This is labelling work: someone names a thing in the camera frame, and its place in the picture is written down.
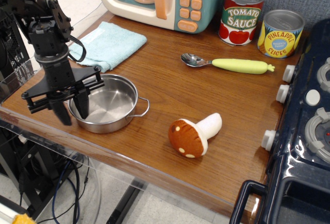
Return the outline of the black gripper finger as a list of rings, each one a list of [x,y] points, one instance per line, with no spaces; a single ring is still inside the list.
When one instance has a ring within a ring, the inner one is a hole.
[[[88,93],[83,91],[76,94],[73,98],[76,109],[82,119],[86,119],[89,115],[89,97]]]
[[[68,111],[65,108],[63,102],[50,101],[50,106],[51,106],[53,112],[55,113],[55,115],[57,116],[57,118],[61,121],[61,123],[63,125],[66,125],[66,126],[72,125],[71,118],[70,118]]]

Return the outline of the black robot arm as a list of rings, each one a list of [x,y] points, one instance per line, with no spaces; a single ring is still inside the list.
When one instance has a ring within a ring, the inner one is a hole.
[[[71,19],[63,13],[58,0],[1,0],[1,10],[15,17],[44,70],[43,79],[22,93],[30,112],[49,109],[64,125],[71,125],[64,102],[73,100],[81,118],[86,119],[89,94],[104,85],[101,69],[71,67],[69,60],[73,56],[67,43],[81,42],[71,35]]]

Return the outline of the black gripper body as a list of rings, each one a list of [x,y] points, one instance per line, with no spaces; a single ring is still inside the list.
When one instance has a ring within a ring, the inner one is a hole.
[[[68,60],[43,66],[44,77],[36,85],[22,94],[29,111],[34,114],[49,109],[50,101],[65,102],[79,92],[87,92],[103,86],[98,66],[72,68]]]

